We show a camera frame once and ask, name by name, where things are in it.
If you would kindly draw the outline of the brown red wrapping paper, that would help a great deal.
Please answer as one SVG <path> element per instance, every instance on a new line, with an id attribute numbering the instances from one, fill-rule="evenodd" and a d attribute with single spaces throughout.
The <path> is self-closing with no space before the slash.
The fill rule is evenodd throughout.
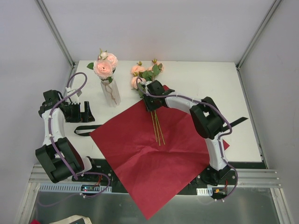
<path id="1" fill-rule="evenodd" d="M 139 101 L 90 136 L 146 219 L 150 219 L 209 164 L 205 140 L 189 114 L 159 108 L 163 136 Z"/>

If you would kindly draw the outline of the black ribbon with gold print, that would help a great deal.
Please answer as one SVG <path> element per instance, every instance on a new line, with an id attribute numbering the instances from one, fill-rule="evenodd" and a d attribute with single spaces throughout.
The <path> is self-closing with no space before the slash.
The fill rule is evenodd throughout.
<path id="1" fill-rule="evenodd" d="M 230 123 L 231 127 L 234 127 L 244 121 L 248 120 L 246 117 L 241 117 L 232 123 Z M 91 130 L 91 132 L 97 128 L 99 128 L 101 125 L 87 125 L 87 126 L 78 126 L 74 130 L 74 133 L 79 136 L 88 137 L 90 136 L 90 132 L 87 132 L 87 130 Z"/>

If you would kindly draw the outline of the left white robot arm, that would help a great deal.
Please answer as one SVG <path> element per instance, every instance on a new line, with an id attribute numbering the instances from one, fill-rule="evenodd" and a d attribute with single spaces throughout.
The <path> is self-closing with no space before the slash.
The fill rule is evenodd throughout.
<path id="1" fill-rule="evenodd" d="M 93 166 L 93 160 L 81 157 L 64 133 L 64 123 L 94 122 L 89 102 L 84 102 L 84 111 L 80 103 L 73 100 L 62 101 L 62 94 L 56 90 L 43 93 L 45 101 L 38 111 L 45 124 L 45 137 L 41 148 L 36 150 L 36 157 L 53 183 L 58 183 L 70 176 L 83 177 L 93 182 L 99 171 Z"/>

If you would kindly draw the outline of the light pink rose stem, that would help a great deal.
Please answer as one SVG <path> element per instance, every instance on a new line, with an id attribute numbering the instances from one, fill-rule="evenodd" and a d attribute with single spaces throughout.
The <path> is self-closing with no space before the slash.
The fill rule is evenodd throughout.
<path id="1" fill-rule="evenodd" d="M 89 63 L 87 68 L 93 70 L 102 82 L 112 83 L 117 65 L 118 59 L 114 54 L 100 49 L 97 60 Z"/>

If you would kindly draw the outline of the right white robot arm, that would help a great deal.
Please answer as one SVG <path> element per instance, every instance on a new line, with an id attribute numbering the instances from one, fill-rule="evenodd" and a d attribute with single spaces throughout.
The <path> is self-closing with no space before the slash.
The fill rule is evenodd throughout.
<path id="1" fill-rule="evenodd" d="M 173 89 L 165 90 L 157 80 L 140 82 L 137 87 L 142 93 L 148 111 L 163 106 L 180 110 L 191 116 L 197 133 L 205 140 L 209 154 L 209 166 L 203 171 L 201 180 L 213 186 L 223 183 L 230 168 L 225 157 L 222 136 L 227 129 L 230 132 L 232 130 L 214 101 L 210 97 L 196 100 L 181 95 Z"/>

